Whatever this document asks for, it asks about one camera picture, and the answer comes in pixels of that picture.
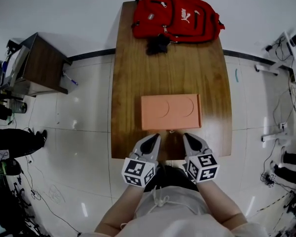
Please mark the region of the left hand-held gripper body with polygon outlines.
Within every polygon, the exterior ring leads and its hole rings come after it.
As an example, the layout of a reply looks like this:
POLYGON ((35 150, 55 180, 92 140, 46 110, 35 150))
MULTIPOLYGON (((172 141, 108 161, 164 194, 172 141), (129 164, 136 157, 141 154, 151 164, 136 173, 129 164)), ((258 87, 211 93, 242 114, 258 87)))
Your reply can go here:
POLYGON ((141 155, 139 151, 131 153, 125 159, 121 175, 126 184, 145 188, 155 176, 158 152, 141 155))

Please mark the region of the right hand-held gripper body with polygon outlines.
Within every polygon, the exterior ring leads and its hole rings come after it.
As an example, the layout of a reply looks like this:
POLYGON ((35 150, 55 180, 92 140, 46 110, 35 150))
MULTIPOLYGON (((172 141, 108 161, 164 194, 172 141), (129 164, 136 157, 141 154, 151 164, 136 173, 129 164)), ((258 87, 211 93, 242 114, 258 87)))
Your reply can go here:
POLYGON ((203 148, 202 152, 189 149, 185 160, 187 162, 186 171, 196 183, 216 178, 220 165, 211 149, 203 148))

